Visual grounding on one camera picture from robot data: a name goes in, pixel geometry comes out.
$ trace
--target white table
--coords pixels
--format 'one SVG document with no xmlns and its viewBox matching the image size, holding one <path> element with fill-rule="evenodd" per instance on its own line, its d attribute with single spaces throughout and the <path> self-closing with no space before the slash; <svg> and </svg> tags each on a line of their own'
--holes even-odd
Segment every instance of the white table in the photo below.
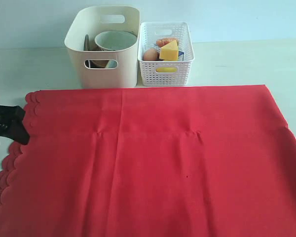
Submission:
<svg viewBox="0 0 296 237">
<path fill-rule="evenodd" d="M 296 39 L 193 47 L 188 85 L 266 84 L 296 136 Z M 65 48 L 0 49 L 0 105 L 24 106 L 25 95 L 32 91 L 78 88 Z M 11 142 L 0 137 L 0 169 Z"/>
</svg>

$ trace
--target red cloth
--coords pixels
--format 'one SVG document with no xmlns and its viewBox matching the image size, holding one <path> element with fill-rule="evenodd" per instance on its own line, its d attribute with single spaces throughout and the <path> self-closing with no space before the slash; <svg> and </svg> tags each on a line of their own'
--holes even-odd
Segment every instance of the red cloth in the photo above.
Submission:
<svg viewBox="0 0 296 237">
<path fill-rule="evenodd" d="M 38 91 L 0 237 L 296 237 L 296 140 L 263 86 Z"/>
</svg>

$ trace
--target cream plastic bin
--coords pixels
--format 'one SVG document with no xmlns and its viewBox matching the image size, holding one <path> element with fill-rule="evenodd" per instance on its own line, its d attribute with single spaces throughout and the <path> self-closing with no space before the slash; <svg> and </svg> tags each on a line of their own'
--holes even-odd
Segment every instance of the cream plastic bin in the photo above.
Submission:
<svg viewBox="0 0 296 237">
<path fill-rule="evenodd" d="M 137 84 L 137 52 L 140 13 L 128 6 L 92 6 L 81 10 L 65 38 L 70 59 L 84 88 L 126 88 Z M 83 51 L 84 37 L 89 35 L 94 48 L 97 34 L 109 31 L 127 31 L 137 36 L 131 47 L 118 51 Z M 86 60 L 115 60 L 116 68 L 93 69 Z"/>
<path fill-rule="evenodd" d="M 176 37 L 179 50 L 184 52 L 184 61 L 143 61 L 143 54 L 151 47 L 157 48 L 156 40 L 165 37 Z M 194 60 L 194 52 L 185 22 L 144 22 L 140 27 L 138 60 L 143 84 L 146 86 L 183 86 Z M 176 68 L 173 73 L 158 73 L 158 68 Z"/>
</svg>

